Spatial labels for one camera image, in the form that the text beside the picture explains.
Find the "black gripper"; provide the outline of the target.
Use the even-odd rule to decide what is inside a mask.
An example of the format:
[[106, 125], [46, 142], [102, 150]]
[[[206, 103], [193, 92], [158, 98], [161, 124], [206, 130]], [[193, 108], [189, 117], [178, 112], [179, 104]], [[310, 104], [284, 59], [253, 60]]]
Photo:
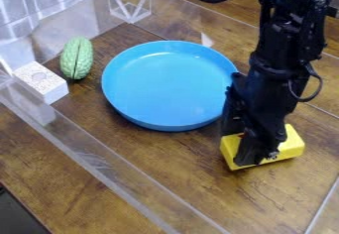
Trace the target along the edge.
[[247, 76], [234, 72], [222, 115], [222, 135], [242, 135], [234, 162], [239, 167], [274, 159], [286, 141], [285, 117], [302, 101], [306, 66], [251, 55]]

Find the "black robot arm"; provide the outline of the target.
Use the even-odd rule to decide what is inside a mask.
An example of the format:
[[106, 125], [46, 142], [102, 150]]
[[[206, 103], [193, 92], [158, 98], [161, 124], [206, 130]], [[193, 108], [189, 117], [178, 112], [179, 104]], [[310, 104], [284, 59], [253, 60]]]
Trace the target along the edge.
[[259, 40], [250, 71], [233, 74], [223, 110], [223, 155], [231, 169], [255, 166], [281, 155], [286, 116], [301, 102], [312, 62], [326, 47], [325, 21], [332, 0], [259, 0]]

